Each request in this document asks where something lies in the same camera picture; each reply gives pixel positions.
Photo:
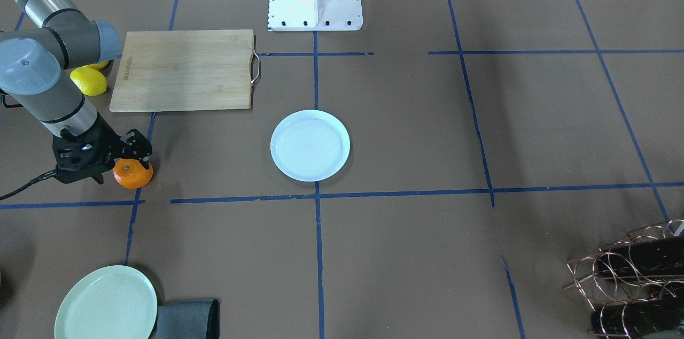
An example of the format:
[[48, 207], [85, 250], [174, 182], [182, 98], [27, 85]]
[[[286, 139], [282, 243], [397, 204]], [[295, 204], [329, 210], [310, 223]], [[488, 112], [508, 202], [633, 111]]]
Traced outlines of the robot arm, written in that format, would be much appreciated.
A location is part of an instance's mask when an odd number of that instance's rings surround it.
[[121, 43], [106, 21], [89, 20], [71, 0], [15, 0], [36, 29], [2, 33], [2, 93], [12, 96], [53, 136], [54, 169], [33, 179], [73, 183], [103, 173], [117, 159], [151, 169], [151, 142], [138, 130], [123, 136], [101, 117], [69, 71], [117, 57]]

